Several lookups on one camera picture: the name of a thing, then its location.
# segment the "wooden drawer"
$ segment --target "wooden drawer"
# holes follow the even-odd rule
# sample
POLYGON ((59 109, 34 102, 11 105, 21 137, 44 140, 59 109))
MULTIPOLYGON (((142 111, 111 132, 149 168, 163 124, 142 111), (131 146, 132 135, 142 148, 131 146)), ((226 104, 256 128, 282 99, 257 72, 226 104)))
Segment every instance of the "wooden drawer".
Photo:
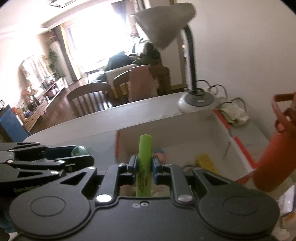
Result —
POLYGON ((35 112, 29 117, 29 119, 26 121, 24 128, 26 131, 30 131, 36 121, 38 120, 39 116, 41 115, 44 108, 47 106, 47 101, 44 100, 41 105, 38 106, 38 108, 35 110, 35 112))

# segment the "ceiling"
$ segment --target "ceiling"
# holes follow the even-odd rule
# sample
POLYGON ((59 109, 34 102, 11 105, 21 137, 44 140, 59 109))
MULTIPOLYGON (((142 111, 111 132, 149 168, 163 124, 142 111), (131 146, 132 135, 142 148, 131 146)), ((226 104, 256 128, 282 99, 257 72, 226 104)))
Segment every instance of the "ceiling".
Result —
POLYGON ((9 0, 0 8, 0 38, 19 31, 45 32, 76 12, 103 1, 77 0, 58 8, 48 5, 48 0, 9 0))

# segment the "lamp neck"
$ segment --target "lamp neck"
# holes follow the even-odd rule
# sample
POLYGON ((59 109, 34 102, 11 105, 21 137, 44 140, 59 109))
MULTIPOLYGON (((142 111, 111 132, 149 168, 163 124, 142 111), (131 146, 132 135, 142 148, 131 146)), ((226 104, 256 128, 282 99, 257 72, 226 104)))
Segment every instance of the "lamp neck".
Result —
POLYGON ((190 71, 191 71, 192 90, 195 91, 197 86, 196 86, 196 72, 195 72, 193 38, 192 38, 191 30, 188 25, 184 28, 184 31, 185 31, 187 42, 188 42, 188 54, 189 54, 189 66, 190 66, 190 71))

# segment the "green cylindrical tube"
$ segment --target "green cylindrical tube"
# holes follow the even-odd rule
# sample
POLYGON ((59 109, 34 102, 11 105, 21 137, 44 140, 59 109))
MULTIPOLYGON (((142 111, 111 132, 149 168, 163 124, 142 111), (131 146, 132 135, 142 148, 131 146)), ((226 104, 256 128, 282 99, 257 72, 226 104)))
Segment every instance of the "green cylindrical tube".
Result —
POLYGON ((151 196, 152 136, 141 135, 138 154, 136 196, 151 196))

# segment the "chair backrest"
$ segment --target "chair backrest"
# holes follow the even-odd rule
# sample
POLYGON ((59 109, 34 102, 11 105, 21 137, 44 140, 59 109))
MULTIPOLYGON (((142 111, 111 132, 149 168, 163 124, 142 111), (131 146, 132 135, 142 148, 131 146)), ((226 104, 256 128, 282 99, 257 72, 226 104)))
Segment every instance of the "chair backrest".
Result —
MULTIPOLYGON (((171 94, 170 70, 164 66, 149 66, 149 71, 154 79, 158 79, 158 95, 171 94)), ((128 96, 123 94, 123 90, 128 94, 129 71, 126 71, 114 78, 113 85, 122 104, 128 103, 128 96)))
POLYGON ((114 106, 111 86, 106 82, 96 82, 72 90, 67 99, 77 117, 91 114, 114 106))

